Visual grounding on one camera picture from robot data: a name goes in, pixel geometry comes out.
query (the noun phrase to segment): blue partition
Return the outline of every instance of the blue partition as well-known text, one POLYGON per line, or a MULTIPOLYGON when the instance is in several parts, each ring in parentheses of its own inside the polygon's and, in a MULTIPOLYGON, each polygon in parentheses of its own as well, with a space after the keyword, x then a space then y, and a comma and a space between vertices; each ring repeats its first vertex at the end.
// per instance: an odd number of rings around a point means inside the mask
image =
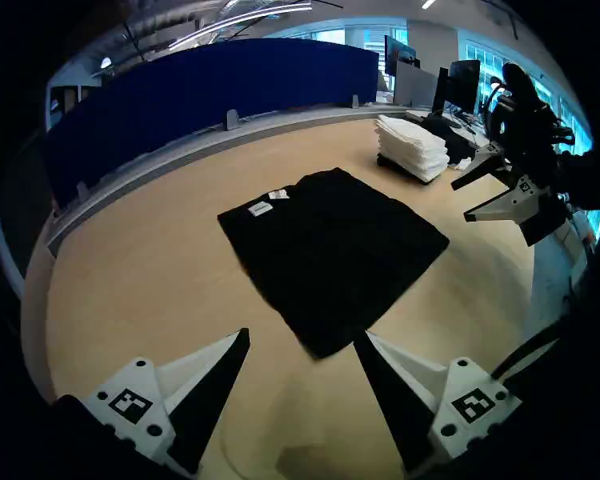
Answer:
POLYGON ((45 138, 42 154, 60 207, 77 184, 168 142, 222 123, 319 103, 375 101, 378 54, 293 38, 221 42, 134 68, 89 96, 45 138))

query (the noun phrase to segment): white label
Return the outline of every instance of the white label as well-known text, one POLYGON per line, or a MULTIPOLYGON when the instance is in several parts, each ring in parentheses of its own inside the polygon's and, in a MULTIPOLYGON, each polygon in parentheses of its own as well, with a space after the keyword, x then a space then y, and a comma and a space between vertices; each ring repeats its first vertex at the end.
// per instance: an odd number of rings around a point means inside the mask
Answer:
POLYGON ((274 190, 272 192, 269 192, 269 198, 271 200, 280 200, 282 198, 289 198, 289 195, 286 194, 286 190, 285 189, 281 189, 281 190, 274 190))
POLYGON ((267 202, 258 202, 255 205, 249 207, 249 212, 251 212, 251 214, 254 217, 257 217, 273 209, 274 208, 271 206, 271 204, 267 202))

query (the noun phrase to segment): white towel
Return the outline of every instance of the white towel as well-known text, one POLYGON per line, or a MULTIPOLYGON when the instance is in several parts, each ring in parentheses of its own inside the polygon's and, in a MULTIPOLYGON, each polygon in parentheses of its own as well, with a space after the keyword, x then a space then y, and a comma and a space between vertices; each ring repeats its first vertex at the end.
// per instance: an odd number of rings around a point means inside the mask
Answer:
POLYGON ((380 115, 376 121, 380 154, 424 182, 430 182, 449 163, 445 141, 407 120, 380 115))

